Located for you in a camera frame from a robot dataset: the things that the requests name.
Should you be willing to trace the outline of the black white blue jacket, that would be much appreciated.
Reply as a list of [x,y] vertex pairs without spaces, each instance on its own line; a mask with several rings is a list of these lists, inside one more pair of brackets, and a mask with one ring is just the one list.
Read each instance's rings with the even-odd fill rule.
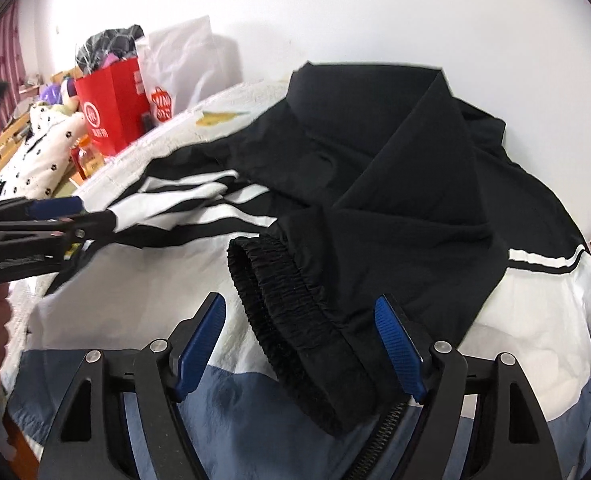
[[440,70],[305,65],[251,124],[146,163],[213,162],[263,186],[274,221],[227,248],[252,333],[292,401],[181,413],[213,479],[338,479],[402,390],[377,298],[467,356],[510,352],[561,474],[591,468],[591,253],[557,196],[503,147],[501,119]]

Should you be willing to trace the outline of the white spotted plush toy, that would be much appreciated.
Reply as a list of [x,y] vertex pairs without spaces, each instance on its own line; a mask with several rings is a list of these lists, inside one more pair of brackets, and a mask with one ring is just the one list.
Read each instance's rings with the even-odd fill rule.
[[29,110],[30,130],[16,154],[0,172],[0,200],[52,198],[71,166],[71,148],[86,135],[81,112],[64,105],[35,103]]

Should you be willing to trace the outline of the orange drink bottle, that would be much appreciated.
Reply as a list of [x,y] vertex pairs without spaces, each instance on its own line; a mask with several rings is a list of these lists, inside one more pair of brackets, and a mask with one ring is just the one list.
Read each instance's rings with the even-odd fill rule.
[[104,156],[97,150],[89,136],[82,136],[76,142],[73,157],[76,169],[83,180],[93,177],[100,168],[105,166]]

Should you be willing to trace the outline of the red paper bag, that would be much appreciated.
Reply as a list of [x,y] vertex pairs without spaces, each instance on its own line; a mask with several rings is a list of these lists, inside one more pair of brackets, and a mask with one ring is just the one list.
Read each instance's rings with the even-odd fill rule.
[[114,156],[145,133],[150,104],[137,58],[127,58],[74,81],[90,139]]

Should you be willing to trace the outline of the fruit pattern table cloth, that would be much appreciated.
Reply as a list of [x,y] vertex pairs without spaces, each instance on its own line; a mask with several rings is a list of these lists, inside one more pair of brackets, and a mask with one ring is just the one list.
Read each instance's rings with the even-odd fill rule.
[[226,321],[184,410],[235,416],[292,408],[227,266],[233,238],[256,236],[274,221],[273,195],[213,162],[186,162],[176,177],[145,171],[151,159],[180,159],[245,128],[286,91],[282,82],[263,82],[218,93],[155,128],[84,186],[88,207],[116,214],[117,233],[85,244],[64,272],[15,284],[11,302],[26,339],[3,376],[20,426],[46,434],[85,351],[142,348],[194,315],[210,292],[224,296]]

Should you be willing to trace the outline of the white Miniso paper bag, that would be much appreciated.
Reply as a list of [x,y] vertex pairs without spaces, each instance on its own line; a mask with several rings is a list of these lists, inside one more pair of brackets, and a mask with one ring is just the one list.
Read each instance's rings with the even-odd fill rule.
[[136,41],[152,120],[160,125],[242,80],[237,42],[204,16]]

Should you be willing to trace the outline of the grey plaid cloth in bag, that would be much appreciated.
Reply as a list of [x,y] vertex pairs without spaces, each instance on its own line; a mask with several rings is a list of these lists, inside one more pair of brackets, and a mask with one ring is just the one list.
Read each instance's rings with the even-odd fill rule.
[[84,75],[100,70],[110,55],[119,61],[134,58],[136,41],[144,36],[143,29],[134,24],[128,28],[110,28],[90,36],[76,53],[76,65]]

